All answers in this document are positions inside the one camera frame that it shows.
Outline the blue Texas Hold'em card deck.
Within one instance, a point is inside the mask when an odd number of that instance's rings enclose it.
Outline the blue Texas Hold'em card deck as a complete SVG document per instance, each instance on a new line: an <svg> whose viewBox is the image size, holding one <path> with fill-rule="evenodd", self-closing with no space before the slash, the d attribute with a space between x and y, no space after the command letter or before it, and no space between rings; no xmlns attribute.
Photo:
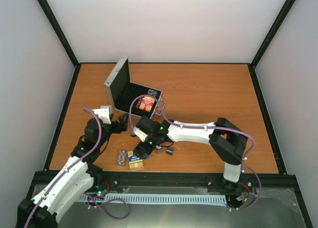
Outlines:
<svg viewBox="0 0 318 228"><path fill-rule="evenodd" d="M128 164L129 164L130 170L144 167L143 159L141 157L138 157L135 151L128 151L127 155L128 155Z"/></svg>

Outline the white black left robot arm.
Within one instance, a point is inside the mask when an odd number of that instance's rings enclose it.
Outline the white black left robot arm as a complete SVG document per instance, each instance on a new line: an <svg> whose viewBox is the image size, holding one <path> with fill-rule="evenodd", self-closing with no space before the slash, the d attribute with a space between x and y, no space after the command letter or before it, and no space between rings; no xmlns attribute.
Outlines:
<svg viewBox="0 0 318 228"><path fill-rule="evenodd" d="M51 182L32 199L23 199L19 204L16 227L56 228L80 195L103 185L102 168L94 162L112 134L127 131L129 115L126 113L114 121L106 109L85 110L93 118L88 120L84 135Z"/></svg>

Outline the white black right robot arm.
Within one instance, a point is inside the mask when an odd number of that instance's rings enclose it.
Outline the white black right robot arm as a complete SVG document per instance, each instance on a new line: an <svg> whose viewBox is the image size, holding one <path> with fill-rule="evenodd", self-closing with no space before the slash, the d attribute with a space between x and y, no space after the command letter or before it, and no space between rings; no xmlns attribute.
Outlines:
<svg viewBox="0 0 318 228"><path fill-rule="evenodd" d="M150 156L156 146L164 143L209 145L224 162L224 180L230 183L239 181L248 136L225 118L207 124L191 124L175 120L159 123L143 116L132 127L132 136L140 140L135 151L142 158Z"/></svg>

